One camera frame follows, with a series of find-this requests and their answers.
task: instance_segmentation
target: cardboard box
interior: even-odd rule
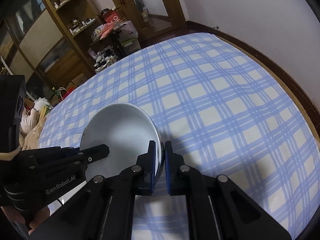
[[[60,103],[61,101],[61,97],[60,96],[57,96],[57,95],[54,95],[52,100],[51,100],[51,105],[55,106],[57,105],[58,103]]]
[[[85,83],[88,79],[85,77],[85,75],[82,73],[81,75],[77,76],[71,82],[75,85],[75,88],[81,86],[83,83]]]
[[[29,106],[31,109],[33,108],[33,106],[35,105],[34,102],[32,102],[31,100],[29,100],[28,98],[24,99],[24,103]]]
[[[70,82],[69,85],[67,85],[66,90],[69,90],[70,88],[76,88],[76,85]]]

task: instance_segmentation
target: black device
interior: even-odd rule
[[[24,78],[10,79],[0,80],[16,86],[7,97],[12,106],[7,111],[14,111],[5,123],[10,142],[5,145],[7,151],[18,146],[16,130],[21,121],[21,98],[25,96]],[[173,153],[170,141],[165,143],[164,151],[168,193],[186,196],[191,240],[291,239],[227,176],[204,176],[185,165],[183,157]],[[14,206],[28,223],[36,212],[83,182],[87,165],[108,154],[106,145],[82,151],[50,147],[21,151],[10,162],[0,161],[0,206]],[[114,177],[95,176],[29,239],[130,240],[135,196],[152,195],[155,163],[156,143],[150,141],[148,152],[139,155],[135,165]]]
[[[26,97],[26,82],[22,75],[0,76],[0,153],[9,153],[19,145],[19,128]]]

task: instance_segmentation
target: metal screw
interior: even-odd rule
[[[181,165],[180,170],[183,172],[190,171],[190,167],[188,165]]]
[[[228,177],[226,175],[219,175],[218,176],[218,181],[227,182],[228,181]]]
[[[102,181],[103,181],[103,177],[101,175],[94,176],[93,178],[94,183],[100,183]]]
[[[141,171],[141,167],[139,165],[134,165],[131,167],[131,170],[133,172],[139,172],[139,171]]]

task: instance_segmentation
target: glass cabinet door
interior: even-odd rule
[[[12,2],[7,11],[6,20],[12,35],[19,42],[44,9],[42,0],[14,0]]]
[[[37,66],[37,70],[41,71],[57,88],[67,87],[72,79],[83,73],[84,68],[78,55],[64,38]]]
[[[7,66],[10,66],[16,52],[17,47],[11,39],[7,26],[2,22],[0,24],[0,56]]]
[[[49,102],[52,100],[54,94],[50,88],[43,83],[43,81],[33,73],[26,83],[27,91],[34,99],[46,98]]]

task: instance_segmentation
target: red box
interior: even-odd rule
[[[113,10],[108,11],[107,13],[102,15],[102,17],[106,21],[106,23],[120,22],[122,20],[120,14]]]

